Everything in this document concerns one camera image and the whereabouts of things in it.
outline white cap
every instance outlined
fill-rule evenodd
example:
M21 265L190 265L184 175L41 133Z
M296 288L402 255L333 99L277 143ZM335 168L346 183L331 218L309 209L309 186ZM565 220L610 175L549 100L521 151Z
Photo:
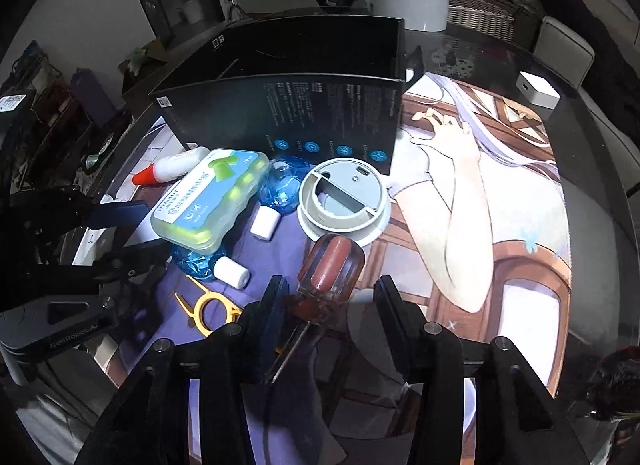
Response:
M216 279L241 290L249 282L251 273L236 261L223 255L213 265L213 275Z
M261 206L255 215L254 224L251 225L251 233L258 239L270 241L280 218L281 215L277 210Z

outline anime character illustration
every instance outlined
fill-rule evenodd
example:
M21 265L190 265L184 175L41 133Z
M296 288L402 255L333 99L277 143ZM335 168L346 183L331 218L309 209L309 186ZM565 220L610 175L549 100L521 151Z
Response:
M343 449L322 463L395 463L408 453L420 387L404 384L388 353L372 303L380 275L393 276L406 301L460 337L511 338L552 394L558 385L571 261L542 120L517 102L434 74L402 103L386 178L392 219L365 248L341 328L317 345L322 419ZM473 461L474 415L467 380L464 463Z

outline illustrated hand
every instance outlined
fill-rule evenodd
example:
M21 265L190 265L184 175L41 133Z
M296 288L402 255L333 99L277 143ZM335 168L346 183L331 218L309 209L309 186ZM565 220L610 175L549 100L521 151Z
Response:
M389 196L396 197L400 191L417 183L431 181L429 174L429 155L413 143L416 138L398 129L394 157L391 160L391 174L385 177Z
M462 127L458 121L449 115L437 116L427 113L424 117L433 125L434 137L431 140L412 138L415 145L429 146L453 160L453 163L475 163L480 161L478 142L471 131L471 127L463 122Z

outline metal screw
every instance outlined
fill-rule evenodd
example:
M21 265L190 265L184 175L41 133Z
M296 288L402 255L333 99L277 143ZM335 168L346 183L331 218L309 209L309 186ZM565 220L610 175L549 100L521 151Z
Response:
M494 342L502 351L511 349L511 341L507 337L495 337Z
M154 342L153 349L158 353L162 353L171 347L171 340L169 339L158 339Z
M116 305L116 302L113 300L113 297L109 297L106 296L104 299L102 299L102 307L103 308L107 308L107 309L111 309Z
M238 335L242 331L242 326L237 322L230 322L222 326L222 331L225 335L233 336Z
M440 324L438 324L437 322L428 322L427 324L422 326L422 329L430 335L437 335L442 331L442 326L440 326Z

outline blue circular icon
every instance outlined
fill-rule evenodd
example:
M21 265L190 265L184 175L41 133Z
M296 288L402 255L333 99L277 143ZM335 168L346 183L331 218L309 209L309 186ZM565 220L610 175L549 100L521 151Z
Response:
M308 150L308 152L318 152L320 146L315 141L308 141L305 143L305 149Z
M369 158L372 159L373 161L385 161L386 159L386 154L383 150L375 150L372 153L370 153Z
M337 152L340 156L351 156L353 149L348 145L339 145L335 148L335 152Z

